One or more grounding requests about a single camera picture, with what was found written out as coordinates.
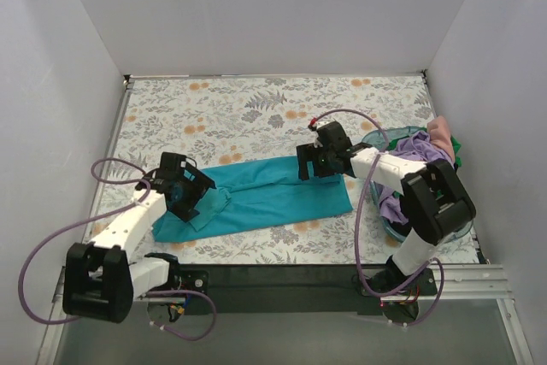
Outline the teal t shirt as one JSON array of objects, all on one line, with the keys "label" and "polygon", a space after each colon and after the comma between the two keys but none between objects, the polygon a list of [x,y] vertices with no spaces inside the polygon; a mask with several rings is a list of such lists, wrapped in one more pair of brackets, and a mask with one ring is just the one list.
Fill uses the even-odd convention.
[{"label": "teal t shirt", "polygon": [[183,243],[256,229],[319,220],[352,210],[344,178],[300,180],[294,156],[205,168],[216,188],[197,203],[188,222],[167,212],[153,225],[158,243]]}]

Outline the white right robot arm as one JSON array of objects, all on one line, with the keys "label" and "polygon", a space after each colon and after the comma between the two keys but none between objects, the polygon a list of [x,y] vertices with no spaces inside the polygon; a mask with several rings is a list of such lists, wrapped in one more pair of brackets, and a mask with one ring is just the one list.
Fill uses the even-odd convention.
[{"label": "white right robot arm", "polygon": [[476,216],[455,169],[445,159],[410,160],[370,144],[352,144],[337,121],[320,124],[313,119],[309,130],[315,132],[315,141],[297,147],[300,180],[345,174],[363,180],[365,188],[377,183],[399,193],[409,234],[385,268],[362,284],[375,296],[410,292],[438,246]]}]

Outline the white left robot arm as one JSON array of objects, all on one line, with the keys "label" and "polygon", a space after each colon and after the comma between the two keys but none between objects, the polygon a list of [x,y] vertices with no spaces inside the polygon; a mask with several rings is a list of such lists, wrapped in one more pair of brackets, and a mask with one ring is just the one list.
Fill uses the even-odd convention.
[{"label": "white left robot arm", "polygon": [[171,297],[182,287],[176,257],[152,253],[132,262],[131,256],[165,215],[183,222],[197,217],[198,203],[215,183],[187,156],[171,152],[130,183],[129,204],[98,235],[68,249],[62,294],[68,315],[120,323],[135,300],[155,291]]}]

